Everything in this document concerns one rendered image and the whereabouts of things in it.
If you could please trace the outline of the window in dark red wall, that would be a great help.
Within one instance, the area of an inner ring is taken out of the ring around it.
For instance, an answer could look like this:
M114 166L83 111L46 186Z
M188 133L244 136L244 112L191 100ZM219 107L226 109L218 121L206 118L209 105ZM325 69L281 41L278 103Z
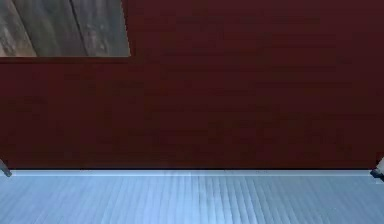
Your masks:
M0 57L128 57L122 0L0 0Z

